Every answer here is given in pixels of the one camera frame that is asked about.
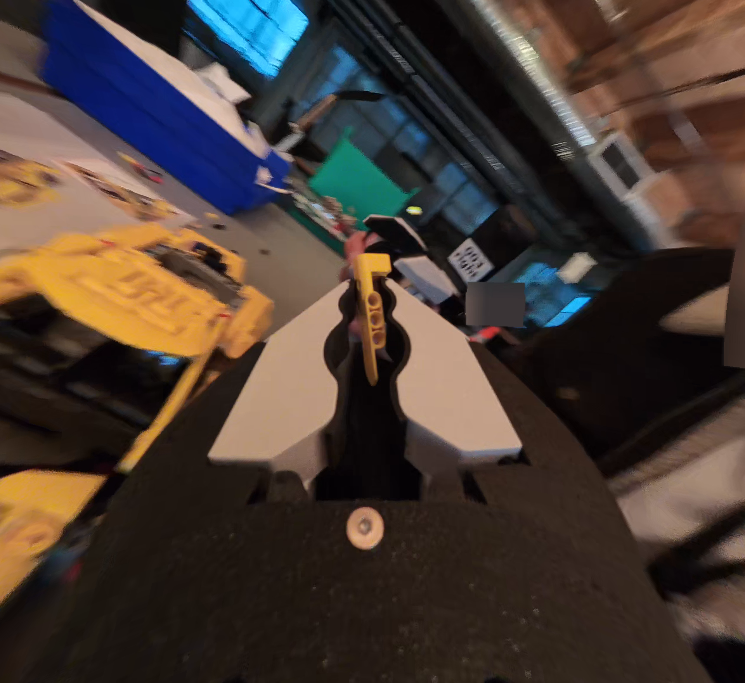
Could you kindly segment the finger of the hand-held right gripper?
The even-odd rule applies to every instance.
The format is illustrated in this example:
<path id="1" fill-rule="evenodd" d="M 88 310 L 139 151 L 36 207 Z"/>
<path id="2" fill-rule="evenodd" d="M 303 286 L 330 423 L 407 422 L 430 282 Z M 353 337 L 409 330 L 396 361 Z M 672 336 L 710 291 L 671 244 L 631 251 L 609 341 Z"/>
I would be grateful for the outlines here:
<path id="1" fill-rule="evenodd" d="M 428 256 L 398 258 L 395 268 L 430 304 L 442 304 L 452 297 L 459 297 L 459 290 L 448 274 Z"/>
<path id="2" fill-rule="evenodd" d="M 397 252 L 428 252 L 421 236 L 400 217 L 369 215 L 364 219 L 364 226 Z"/>

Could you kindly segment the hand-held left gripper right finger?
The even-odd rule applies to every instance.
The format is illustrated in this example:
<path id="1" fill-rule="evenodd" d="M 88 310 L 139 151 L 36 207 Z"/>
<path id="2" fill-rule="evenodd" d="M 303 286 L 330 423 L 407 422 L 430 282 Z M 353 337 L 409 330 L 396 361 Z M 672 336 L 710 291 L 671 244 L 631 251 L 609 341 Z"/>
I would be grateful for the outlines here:
<path id="1" fill-rule="evenodd" d="M 519 456 L 522 441 L 468 337 L 395 282 L 385 293 L 390 391 L 405 459 L 423 481 Z"/>

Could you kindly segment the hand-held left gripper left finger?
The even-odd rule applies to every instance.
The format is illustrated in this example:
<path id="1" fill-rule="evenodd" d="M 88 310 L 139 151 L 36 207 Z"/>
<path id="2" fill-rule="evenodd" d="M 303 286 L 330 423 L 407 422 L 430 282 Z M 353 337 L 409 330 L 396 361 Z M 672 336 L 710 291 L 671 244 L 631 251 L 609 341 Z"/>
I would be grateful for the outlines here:
<path id="1" fill-rule="evenodd" d="M 209 452 L 217 465 L 257 465 L 293 472 L 309 487 L 327 466 L 324 432 L 338 402 L 338 382 L 324 347 L 343 322 L 340 284 L 271 334 Z"/>

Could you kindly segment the yellow brick door panel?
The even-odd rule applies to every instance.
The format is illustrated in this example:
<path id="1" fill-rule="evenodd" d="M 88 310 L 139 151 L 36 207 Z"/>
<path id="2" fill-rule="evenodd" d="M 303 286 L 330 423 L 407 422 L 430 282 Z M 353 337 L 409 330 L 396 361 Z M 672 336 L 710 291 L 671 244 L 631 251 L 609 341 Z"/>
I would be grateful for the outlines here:
<path id="1" fill-rule="evenodd" d="M 392 268 L 390 257 L 383 253 L 362 253 L 352 262 L 356 292 L 356 320 L 362 346 L 364 369 L 370 386 L 378 382 L 377 353 L 386 343 L 383 299 L 376 282 L 386 278 Z"/>

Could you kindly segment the yellow brick car model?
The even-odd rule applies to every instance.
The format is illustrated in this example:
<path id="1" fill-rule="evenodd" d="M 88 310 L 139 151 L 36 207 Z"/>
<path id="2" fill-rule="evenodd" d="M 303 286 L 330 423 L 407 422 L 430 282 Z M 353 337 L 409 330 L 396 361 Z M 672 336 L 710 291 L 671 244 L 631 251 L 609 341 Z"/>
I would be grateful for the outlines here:
<path id="1" fill-rule="evenodd" d="M 245 260 L 158 223 L 67 233 L 2 259 L 2 418 L 86 446 L 91 467 L 2 474 L 2 604 L 111 473 L 129 474 L 200 390 L 259 343 L 274 302 Z"/>

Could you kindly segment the grey desk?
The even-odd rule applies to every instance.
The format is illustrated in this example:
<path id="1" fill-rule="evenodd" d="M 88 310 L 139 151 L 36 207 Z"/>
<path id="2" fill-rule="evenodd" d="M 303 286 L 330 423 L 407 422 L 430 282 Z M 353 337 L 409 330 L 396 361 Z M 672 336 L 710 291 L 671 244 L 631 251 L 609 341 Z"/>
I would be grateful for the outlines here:
<path id="1" fill-rule="evenodd" d="M 7 75 L 5 70 L 2 70 L 2 93 L 22 99 L 58 119 L 78 137 L 88 142 L 91 147 L 119 166 L 116 158 L 114 158 L 116 140 L 72 104 L 59 99 L 52 92 L 44 91 L 41 86 L 34 86 L 33 81 L 19 80 L 15 76 Z M 245 260 L 244 280 L 246 284 L 260 290 L 274 302 L 273 321 L 262 338 L 263 340 L 270 332 L 278 330 L 279 327 L 304 311 L 312 302 L 331 288 L 335 282 L 337 270 L 340 268 L 340 259 L 333 255 L 330 249 L 323 247 L 307 230 L 295 223 L 280 208 L 273 206 L 260 208 L 257 214 L 241 214 L 237 219 L 239 218 L 246 219 L 248 226 L 256 230 L 272 247 L 271 250 L 278 253 L 278 256 L 265 257 L 258 256 L 255 253 L 242 256 L 236 249 L 225 247 L 220 245 L 216 239 L 208 238 L 202 232 L 199 232 L 193 224 L 180 229 L 195 230 L 201 236 L 230 252 L 238 254 Z M 21 250 L 2 251 L 2 259 L 12 253 L 43 244 Z M 238 362 L 239 358 L 231 361 L 220 374 L 228 372 Z M 184 411 L 191 415 L 194 409 L 201 405 L 200 399 L 203 398 L 204 392 L 217 381 L 218 377 L 209 386 L 200 390 L 174 419 L 183 418 Z M 2 469 L 16 469 L 30 463 L 41 465 L 68 464 L 79 468 L 83 466 L 77 466 L 76 463 L 82 461 L 82 457 L 86 453 L 86 446 L 76 444 L 67 436 L 45 434 L 41 430 L 14 424 L 10 419 L 2 418 Z"/>

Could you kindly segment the person's right hand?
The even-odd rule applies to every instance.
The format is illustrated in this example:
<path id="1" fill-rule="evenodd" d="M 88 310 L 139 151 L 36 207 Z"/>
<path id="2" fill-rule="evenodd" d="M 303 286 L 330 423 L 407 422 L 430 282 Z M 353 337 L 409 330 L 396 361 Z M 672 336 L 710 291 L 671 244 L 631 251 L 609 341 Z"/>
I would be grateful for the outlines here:
<path id="1" fill-rule="evenodd" d="M 343 246 L 344 264 L 339 274 L 340 283 L 353 278 L 354 261 L 378 240 L 379 236 L 374 232 L 357 231 L 349 236 Z"/>

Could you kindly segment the orange striped traffic cone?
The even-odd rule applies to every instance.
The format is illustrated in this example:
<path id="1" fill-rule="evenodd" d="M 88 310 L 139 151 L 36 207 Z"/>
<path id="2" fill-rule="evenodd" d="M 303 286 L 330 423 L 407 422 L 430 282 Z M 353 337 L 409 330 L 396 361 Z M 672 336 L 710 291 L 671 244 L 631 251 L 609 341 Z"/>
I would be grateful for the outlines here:
<path id="1" fill-rule="evenodd" d="M 518 346 L 520 344 L 520 340 L 513 333 L 499 326 L 490 325 L 472 331 L 473 333 L 470 334 L 470 341 L 472 343 L 487 344 L 497 340 L 499 343 L 506 343 L 510 346 Z"/>

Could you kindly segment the green board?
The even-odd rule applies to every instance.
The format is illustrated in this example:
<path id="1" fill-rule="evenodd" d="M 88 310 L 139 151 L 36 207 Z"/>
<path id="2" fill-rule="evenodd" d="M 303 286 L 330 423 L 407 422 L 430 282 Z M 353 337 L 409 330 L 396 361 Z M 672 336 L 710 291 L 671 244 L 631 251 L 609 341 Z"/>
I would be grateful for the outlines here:
<path id="1" fill-rule="evenodd" d="M 372 214 L 396 217 L 413 197 L 356 148 L 347 135 L 339 138 L 309 178 L 308 186 L 322 197 L 334 198 L 359 223 Z"/>

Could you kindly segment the crumpled white paper bags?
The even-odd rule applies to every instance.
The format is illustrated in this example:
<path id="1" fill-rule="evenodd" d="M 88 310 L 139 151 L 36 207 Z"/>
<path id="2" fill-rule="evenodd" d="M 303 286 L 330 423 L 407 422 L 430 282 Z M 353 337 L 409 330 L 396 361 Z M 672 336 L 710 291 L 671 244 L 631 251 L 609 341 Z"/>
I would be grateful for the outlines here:
<path id="1" fill-rule="evenodd" d="M 244 125 L 234 103 L 216 89 L 202 71 L 194 71 L 181 61 L 126 30 L 90 8 L 80 0 L 72 0 L 90 19 L 98 23 L 109 36 L 122 43 L 152 72 L 158 74 L 179 94 L 207 114 L 219 127 L 236 138 L 259 159 L 266 159 L 272 148 L 261 130 L 253 123 Z"/>

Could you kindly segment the scattered small brick pins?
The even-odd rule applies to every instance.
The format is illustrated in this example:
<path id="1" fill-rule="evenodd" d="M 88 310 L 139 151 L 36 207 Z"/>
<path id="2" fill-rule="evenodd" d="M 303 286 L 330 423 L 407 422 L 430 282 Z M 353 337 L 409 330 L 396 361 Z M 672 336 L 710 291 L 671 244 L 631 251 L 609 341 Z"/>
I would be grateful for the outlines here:
<path id="1" fill-rule="evenodd" d="M 258 256 L 274 256 L 278 253 L 271 250 L 271 246 L 250 228 L 247 220 L 234 219 L 192 192 L 172 175 L 163 172 L 158 166 L 144 159 L 141 154 L 131 149 L 118 150 L 116 162 L 120 167 L 131 173 L 136 179 L 165 201 L 174 204 L 183 212 L 192 216 L 191 224 L 195 225 L 210 239 L 216 239 L 220 245 L 236 249 L 242 256 L 256 254 Z"/>

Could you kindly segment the open instruction booklet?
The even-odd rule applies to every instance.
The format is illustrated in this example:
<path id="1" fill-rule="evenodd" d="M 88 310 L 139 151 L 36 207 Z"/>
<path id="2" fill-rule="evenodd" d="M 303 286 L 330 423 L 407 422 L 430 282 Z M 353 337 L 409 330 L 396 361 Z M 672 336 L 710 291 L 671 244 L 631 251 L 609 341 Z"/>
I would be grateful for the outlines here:
<path id="1" fill-rule="evenodd" d="M 48 113 L 2 93 L 2 251 L 65 232 L 161 224 L 195 217 L 165 200 Z"/>

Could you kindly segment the blue storage bin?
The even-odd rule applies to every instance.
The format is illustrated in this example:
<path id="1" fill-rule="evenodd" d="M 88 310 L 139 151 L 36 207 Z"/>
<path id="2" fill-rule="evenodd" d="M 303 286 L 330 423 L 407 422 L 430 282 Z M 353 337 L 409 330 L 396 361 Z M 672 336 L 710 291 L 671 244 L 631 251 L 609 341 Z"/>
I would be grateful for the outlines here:
<path id="1" fill-rule="evenodd" d="M 72 0 L 47 0 L 42 79 L 192 192 L 232 215 L 288 197 L 288 157 L 259 159 Z"/>

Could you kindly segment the silver ventilation duct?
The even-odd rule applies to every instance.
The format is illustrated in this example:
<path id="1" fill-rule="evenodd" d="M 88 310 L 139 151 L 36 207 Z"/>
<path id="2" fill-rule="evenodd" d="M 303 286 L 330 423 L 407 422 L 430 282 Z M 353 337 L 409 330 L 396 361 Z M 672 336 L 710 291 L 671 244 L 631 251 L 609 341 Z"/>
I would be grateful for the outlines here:
<path id="1" fill-rule="evenodd" d="M 598 137 L 498 0 L 458 0 L 504 68 L 504 86 L 564 162 L 586 160 Z"/>

